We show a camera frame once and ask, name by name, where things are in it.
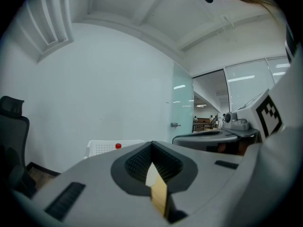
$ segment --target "ceiling light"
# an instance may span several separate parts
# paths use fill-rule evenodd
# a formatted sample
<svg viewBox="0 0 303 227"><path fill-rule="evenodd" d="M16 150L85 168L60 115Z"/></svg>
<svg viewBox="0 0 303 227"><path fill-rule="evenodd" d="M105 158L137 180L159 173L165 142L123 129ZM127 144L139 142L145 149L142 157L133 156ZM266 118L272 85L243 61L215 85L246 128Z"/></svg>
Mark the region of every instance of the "ceiling light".
<svg viewBox="0 0 303 227"><path fill-rule="evenodd" d="M181 86L174 87L174 89L178 89L178 88L182 88L182 87L186 87L186 86L185 85L181 85Z"/></svg>
<svg viewBox="0 0 303 227"><path fill-rule="evenodd" d="M276 65L277 68L281 67L290 67L290 64L281 64L281 65Z"/></svg>
<svg viewBox="0 0 303 227"><path fill-rule="evenodd" d="M286 72L278 72L278 73L274 73L273 76L281 76L284 75Z"/></svg>
<svg viewBox="0 0 303 227"><path fill-rule="evenodd" d="M228 82L240 81L240 80L251 79L251 78L255 78L255 76L248 76L248 77L242 77L242 78L229 79Z"/></svg>

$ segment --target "glass wall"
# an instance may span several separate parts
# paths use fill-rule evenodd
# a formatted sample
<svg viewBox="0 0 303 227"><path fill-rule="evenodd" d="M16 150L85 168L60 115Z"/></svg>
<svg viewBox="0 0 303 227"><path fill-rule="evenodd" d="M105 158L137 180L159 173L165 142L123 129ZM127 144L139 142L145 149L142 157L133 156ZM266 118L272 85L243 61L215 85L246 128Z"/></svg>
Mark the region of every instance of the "glass wall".
<svg viewBox="0 0 303 227"><path fill-rule="evenodd" d="M268 65L274 77L275 83L277 83L290 67L290 63L287 57L278 57L267 59Z"/></svg>
<svg viewBox="0 0 303 227"><path fill-rule="evenodd" d="M194 117L193 78L182 67L175 63L172 87L171 122L177 127L170 128L170 143L177 135L192 132Z"/></svg>
<svg viewBox="0 0 303 227"><path fill-rule="evenodd" d="M275 84L265 59L230 66L226 72L233 111Z"/></svg>
<svg viewBox="0 0 303 227"><path fill-rule="evenodd" d="M286 56L264 58L226 67L232 110L237 110L253 97L271 89L289 67L290 63Z"/></svg>

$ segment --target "black office chair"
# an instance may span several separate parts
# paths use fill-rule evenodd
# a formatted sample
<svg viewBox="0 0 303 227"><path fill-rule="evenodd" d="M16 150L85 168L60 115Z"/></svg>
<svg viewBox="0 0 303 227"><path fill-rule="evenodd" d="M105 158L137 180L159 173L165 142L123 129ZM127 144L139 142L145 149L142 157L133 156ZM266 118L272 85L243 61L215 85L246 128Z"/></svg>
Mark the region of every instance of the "black office chair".
<svg viewBox="0 0 303 227"><path fill-rule="evenodd" d="M0 99L0 171L10 188L32 197L36 183L25 166L29 120L22 116L23 103L9 96Z"/></svg>

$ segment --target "white container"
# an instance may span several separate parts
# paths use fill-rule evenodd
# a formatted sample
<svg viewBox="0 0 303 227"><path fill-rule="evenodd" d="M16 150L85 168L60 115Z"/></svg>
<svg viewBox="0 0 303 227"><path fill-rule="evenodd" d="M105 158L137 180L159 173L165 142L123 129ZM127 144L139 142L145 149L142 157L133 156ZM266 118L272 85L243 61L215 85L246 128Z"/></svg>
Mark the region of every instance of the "white container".
<svg viewBox="0 0 303 227"><path fill-rule="evenodd" d="M87 145L84 159L116 150L116 144L122 147L144 143L143 140L91 140Z"/></svg>

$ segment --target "chair headrest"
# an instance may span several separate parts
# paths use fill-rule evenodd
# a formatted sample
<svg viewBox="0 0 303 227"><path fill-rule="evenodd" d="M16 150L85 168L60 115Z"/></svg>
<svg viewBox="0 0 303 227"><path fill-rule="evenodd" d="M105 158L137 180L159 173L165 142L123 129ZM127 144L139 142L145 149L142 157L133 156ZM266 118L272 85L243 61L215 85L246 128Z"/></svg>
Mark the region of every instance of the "chair headrest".
<svg viewBox="0 0 303 227"><path fill-rule="evenodd" d="M3 96L0 99L0 114L21 117L23 103L23 100L14 99L9 96Z"/></svg>

